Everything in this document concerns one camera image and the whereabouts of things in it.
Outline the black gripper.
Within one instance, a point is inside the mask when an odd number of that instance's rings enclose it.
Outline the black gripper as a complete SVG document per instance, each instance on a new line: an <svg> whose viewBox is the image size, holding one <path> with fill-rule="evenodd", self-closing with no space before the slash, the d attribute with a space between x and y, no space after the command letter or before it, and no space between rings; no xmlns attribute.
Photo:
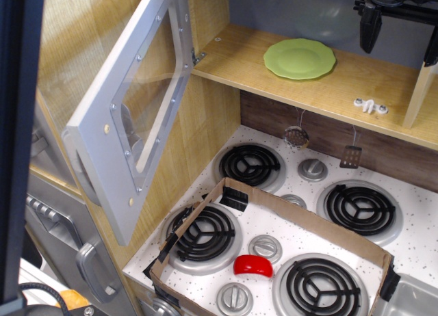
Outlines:
<svg viewBox="0 0 438 316"><path fill-rule="evenodd" d="M437 0L355 0L354 10L361 15L360 46L371 53L381 30L381 13L393 17L431 17L424 23L434 27L426 52L424 66L437 64Z"/></svg>

